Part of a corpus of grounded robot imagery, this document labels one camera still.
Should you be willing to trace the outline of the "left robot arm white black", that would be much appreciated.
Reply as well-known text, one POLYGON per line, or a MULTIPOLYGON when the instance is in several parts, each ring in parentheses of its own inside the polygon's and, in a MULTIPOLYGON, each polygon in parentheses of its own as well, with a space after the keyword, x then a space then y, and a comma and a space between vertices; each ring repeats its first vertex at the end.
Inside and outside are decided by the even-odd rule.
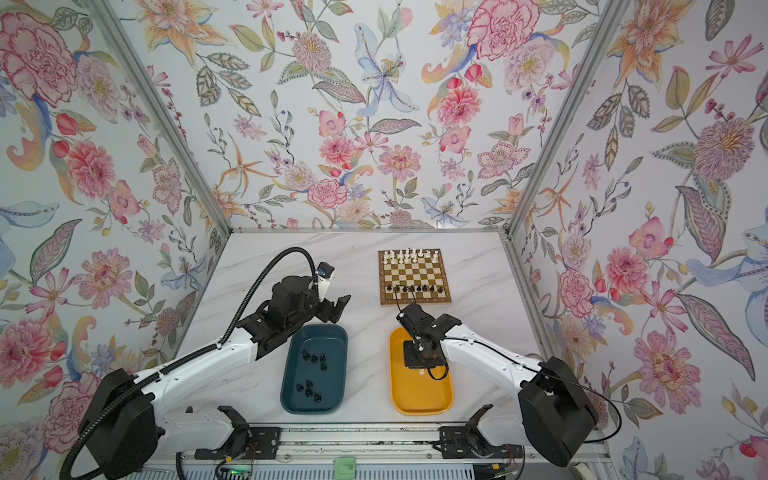
POLYGON ((88 479, 121 479, 164 454, 243 454, 255 441, 249 422, 234 407, 182 412, 181 404, 194 391, 267 356, 307 322, 337 323, 350 298, 327 299, 333 275, 333 268, 321 263, 314 277, 288 276, 273 286, 259 311, 236 322, 228 339, 136 374, 119 368, 106 375, 77 429, 61 478, 73 478, 82 451, 97 464, 88 479))

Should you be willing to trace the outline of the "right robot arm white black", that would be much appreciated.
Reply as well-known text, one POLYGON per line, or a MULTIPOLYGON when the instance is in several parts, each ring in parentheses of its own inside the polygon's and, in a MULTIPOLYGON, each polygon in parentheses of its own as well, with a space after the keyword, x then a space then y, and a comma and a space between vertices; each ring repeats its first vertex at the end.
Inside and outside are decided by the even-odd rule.
POLYGON ((469 444, 532 447, 558 467, 566 467, 597 427, 599 414, 570 367, 509 351, 481 337, 448 314, 435 318, 412 302, 399 309, 399 324, 410 339, 404 343, 409 369, 450 368, 462 364, 491 381, 517 401, 496 416, 483 406, 467 422, 469 444))

